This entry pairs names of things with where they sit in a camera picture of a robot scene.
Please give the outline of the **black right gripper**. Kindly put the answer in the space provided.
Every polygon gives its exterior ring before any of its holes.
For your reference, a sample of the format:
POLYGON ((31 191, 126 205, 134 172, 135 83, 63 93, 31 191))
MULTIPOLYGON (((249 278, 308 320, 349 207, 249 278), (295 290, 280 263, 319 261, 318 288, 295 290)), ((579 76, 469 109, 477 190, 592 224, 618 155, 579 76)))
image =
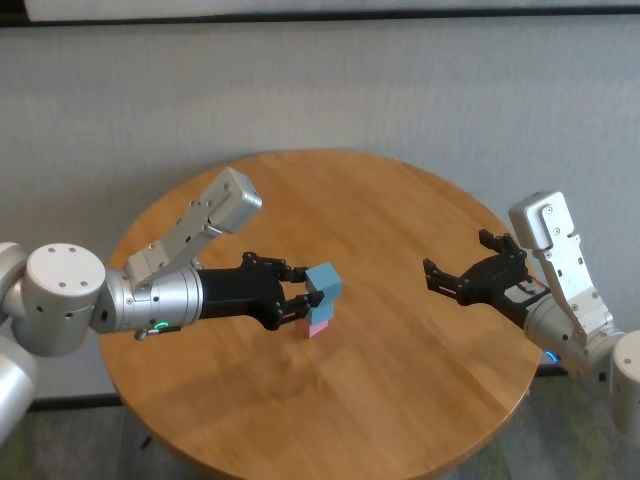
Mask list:
POLYGON ((520 329, 524 329, 530 308, 550 294, 550 289, 529 274, 526 252, 509 233, 478 232, 481 245, 497 254, 467 270, 460 280, 440 270, 425 258, 423 269, 427 288, 447 296, 462 306, 486 304, 520 329))

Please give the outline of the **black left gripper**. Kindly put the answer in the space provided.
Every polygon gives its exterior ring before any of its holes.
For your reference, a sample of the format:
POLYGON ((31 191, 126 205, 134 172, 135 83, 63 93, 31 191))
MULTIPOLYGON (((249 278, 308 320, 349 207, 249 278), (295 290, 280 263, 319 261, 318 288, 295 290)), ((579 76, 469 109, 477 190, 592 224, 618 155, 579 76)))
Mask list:
POLYGON ((266 330, 303 319, 324 299, 321 291, 285 299, 281 282, 303 283, 307 267, 244 252, 240 266, 198 272, 203 290, 201 319, 248 316, 266 330))

